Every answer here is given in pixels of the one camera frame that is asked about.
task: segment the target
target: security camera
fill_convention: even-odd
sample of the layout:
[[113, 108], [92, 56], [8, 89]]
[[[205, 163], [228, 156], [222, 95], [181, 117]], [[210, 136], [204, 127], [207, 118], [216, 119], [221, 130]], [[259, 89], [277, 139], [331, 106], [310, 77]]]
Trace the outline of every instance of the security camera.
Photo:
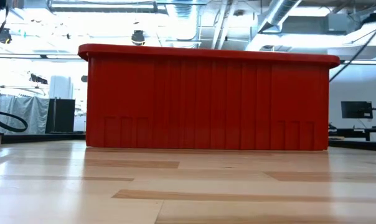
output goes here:
[[131, 35], [131, 41], [134, 45], [143, 46], [145, 44], [144, 31], [134, 30], [133, 35]]

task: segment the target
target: bin rim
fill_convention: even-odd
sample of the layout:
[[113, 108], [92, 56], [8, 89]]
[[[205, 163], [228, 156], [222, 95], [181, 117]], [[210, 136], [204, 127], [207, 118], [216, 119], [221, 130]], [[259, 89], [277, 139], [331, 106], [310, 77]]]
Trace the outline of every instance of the bin rim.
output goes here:
[[174, 47], [143, 47], [110, 44], [83, 44], [79, 46], [78, 55], [82, 59], [88, 61], [90, 54], [164, 55], [196, 58], [264, 60], [270, 62], [304, 62], [328, 65], [329, 68], [334, 68], [340, 65], [340, 58], [335, 55], [249, 52], [239, 50], [182, 49]]

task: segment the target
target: ceiling duct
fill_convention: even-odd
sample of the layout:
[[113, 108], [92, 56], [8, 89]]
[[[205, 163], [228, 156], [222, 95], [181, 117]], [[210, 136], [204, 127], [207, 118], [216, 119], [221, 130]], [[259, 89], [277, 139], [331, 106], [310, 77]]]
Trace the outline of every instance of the ceiling duct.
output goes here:
[[[261, 29], [272, 17], [263, 16]], [[258, 26], [253, 26], [256, 34]], [[336, 48], [364, 45], [376, 30], [376, 6], [354, 14], [328, 13], [325, 16], [288, 16], [278, 33], [274, 27], [254, 36], [246, 50], [257, 51], [265, 45], [293, 48]], [[369, 43], [376, 46], [376, 37]]]
[[175, 0], [176, 4], [167, 5], [172, 25], [174, 26], [174, 37], [181, 42], [174, 42], [174, 47], [195, 48], [197, 43], [191, 43], [197, 38], [199, 7], [192, 4], [178, 4], [178, 2], [186, 2], [184, 0]]
[[280, 32], [282, 23], [288, 17], [289, 11], [298, 6], [300, 2], [301, 0], [272, 0], [270, 9], [259, 26], [258, 32], [270, 28], [276, 28], [276, 32]]

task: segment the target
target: red plastic bin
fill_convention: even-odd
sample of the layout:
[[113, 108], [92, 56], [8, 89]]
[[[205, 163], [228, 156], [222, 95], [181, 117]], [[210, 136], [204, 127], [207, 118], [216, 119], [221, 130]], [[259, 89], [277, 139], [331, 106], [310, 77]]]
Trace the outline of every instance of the red plastic bin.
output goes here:
[[86, 44], [87, 146], [325, 150], [331, 55]]

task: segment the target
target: floor plank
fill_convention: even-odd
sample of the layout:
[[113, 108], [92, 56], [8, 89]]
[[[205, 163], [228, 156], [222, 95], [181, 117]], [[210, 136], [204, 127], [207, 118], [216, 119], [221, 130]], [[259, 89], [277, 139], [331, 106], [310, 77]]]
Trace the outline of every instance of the floor plank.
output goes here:
[[0, 223], [376, 223], [376, 152], [7, 144]]

